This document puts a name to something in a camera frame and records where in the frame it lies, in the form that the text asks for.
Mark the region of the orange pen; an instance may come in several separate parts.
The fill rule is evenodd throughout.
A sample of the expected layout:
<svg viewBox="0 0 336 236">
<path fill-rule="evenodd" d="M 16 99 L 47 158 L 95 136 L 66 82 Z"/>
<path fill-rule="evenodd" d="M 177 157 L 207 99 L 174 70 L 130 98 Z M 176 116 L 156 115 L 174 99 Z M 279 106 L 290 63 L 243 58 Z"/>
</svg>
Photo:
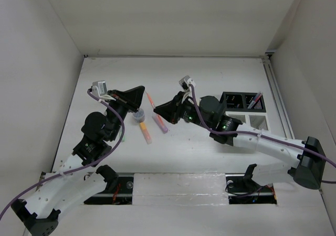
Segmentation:
<svg viewBox="0 0 336 236">
<path fill-rule="evenodd" d="M 149 99 L 149 101 L 150 101 L 150 104 L 151 104 L 151 106 L 152 106 L 152 108 L 153 109 L 155 109 L 155 105 L 154 105 L 154 102 L 153 102 L 153 100 L 152 100 L 152 98 L 150 97 L 150 95 L 145 91 L 145 93 L 146 93 L 146 96 L 148 97 L 148 99 Z M 164 123 L 163 123 L 163 121 L 162 121 L 162 119 L 161 119 L 161 117 L 159 116 L 159 115 L 157 115 L 157 119 L 159 120 L 159 122 L 163 125 Z"/>
</svg>

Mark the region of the paper clip jar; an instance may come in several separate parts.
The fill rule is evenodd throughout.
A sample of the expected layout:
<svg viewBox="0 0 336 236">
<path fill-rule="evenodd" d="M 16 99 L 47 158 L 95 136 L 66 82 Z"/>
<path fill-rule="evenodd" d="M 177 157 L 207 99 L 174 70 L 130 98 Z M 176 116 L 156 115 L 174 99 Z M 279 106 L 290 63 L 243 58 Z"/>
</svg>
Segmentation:
<svg viewBox="0 0 336 236">
<path fill-rule="evenodd" d="M 137 112 L 134 112 L 132 116 L 134 121 L 137 123 L 142 123 L 145 121 L 145 112 L 142 108 L 139 108 L 139 110 Z"/>
</svg>

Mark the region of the orange highlighter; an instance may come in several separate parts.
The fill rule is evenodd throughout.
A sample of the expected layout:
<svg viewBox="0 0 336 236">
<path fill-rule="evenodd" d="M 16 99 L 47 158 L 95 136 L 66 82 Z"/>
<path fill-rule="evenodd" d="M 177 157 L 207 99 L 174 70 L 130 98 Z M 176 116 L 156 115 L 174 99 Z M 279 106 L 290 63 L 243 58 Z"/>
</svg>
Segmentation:
<svg viewBox="0 0 336 236">
<path fill-rule="evenodd" d="M 146 124 L 144 122 L 141 122 L 141 123 L 139 123 L 139 127 L 140 127 L 140 130 L 141 130 L 145 140 L 146 140 L 146 143 L 151 144 L 152 143 L 152 138 L 150 136 L 150 133 L 147 129 Z"/>
</svg>

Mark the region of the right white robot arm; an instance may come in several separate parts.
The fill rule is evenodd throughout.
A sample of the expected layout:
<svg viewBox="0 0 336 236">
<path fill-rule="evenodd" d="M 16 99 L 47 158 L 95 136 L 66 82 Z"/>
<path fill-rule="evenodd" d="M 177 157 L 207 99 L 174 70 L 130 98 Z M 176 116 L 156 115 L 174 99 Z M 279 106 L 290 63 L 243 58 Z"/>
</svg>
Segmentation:
<svg viewBox="0 0 336 236">
<path fill-rule="evenodd" d="M 176 124 L 179 120 L 212 130 L 210 137 L 218 143 L 245 148 L 278 160 L 277 163 L 250 164 L 243 177 L 243 185 L 254 191 L 260 186 L 294 181 L 307 189 L 321 187 L 326 164 L 320 141 L 309 136 L 305 141 L 264 134 L 225 115 L 223 99 L 204 96 L 195 105 L 190 96 L 179 92 L 171 101 L 156 106 L 154 112 L 166 121 Z"/>
</svg>

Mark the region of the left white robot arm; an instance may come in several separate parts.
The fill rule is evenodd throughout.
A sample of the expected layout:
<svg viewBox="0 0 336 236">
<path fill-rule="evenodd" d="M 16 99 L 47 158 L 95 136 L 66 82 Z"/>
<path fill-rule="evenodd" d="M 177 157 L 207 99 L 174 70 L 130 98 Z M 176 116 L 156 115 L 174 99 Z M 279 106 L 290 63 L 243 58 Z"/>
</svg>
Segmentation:
<svg viewBox="0 0 336 236">
<path fill-rule="evenodd" d="M 31 196 L 16 197 L 10 205 L 31 235 L 51 235 L 67 211 L 95 194 L 118 189 L 118 174 L 100 163 L 121 143 L 124 119 L 139 111 L 144 91 L 142 85 L 126 91 L 100 90 L 96 85 L 88 89 L 106 106 L 106 113 L 90 113 L 81 141 L 58 171 L 33 185 L 36 192 Z"/>
</svg>

